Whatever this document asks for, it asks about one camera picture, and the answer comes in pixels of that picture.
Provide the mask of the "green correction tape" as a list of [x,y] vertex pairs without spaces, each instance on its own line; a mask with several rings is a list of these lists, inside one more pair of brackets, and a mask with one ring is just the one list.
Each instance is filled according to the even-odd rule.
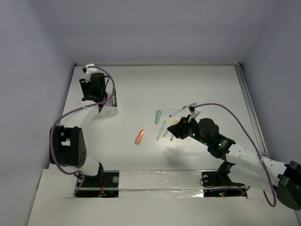
[[156,125],[159,124],[161,115],[162,115],[162,111],[161,110],[157,110],[156,114],[155,114],[155,120],[154,120],[154,123]]

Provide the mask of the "green ink pen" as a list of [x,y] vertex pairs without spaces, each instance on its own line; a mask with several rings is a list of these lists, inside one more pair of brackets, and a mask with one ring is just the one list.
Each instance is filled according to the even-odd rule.
[[116,97],[116,90],[114,89],[114,95],[113,95],[113,106],[117,107],[117,97]]

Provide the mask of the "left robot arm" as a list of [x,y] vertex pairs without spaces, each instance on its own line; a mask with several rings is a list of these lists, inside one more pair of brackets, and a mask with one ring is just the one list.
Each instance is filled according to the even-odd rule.
[[103,166],[87,156],[83,127],[114,97],[113,92],[110,96],[106,92],[106,78],[111,76],[98,71],[86,72],[86,77],[79,80],[83,92],[81,107],[63,115],[62,118],[70,116],[63,125],[55,122],[49,136],[50,163],[65,175],[88,179],[94,186],[104,181]]

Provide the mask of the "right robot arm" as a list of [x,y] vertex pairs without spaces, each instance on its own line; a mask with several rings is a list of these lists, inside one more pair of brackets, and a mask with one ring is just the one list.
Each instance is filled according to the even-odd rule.
[[190,116],[167,128],[176,138],[191,137],[207,146],[208,152],[223,164],[216,172],[217,181],[242,183],[276,194],[286,207],[301,209],[301,165],[295,161],[274,161],[240,146],[219,133],[219,127],[209,118],[199,121]]

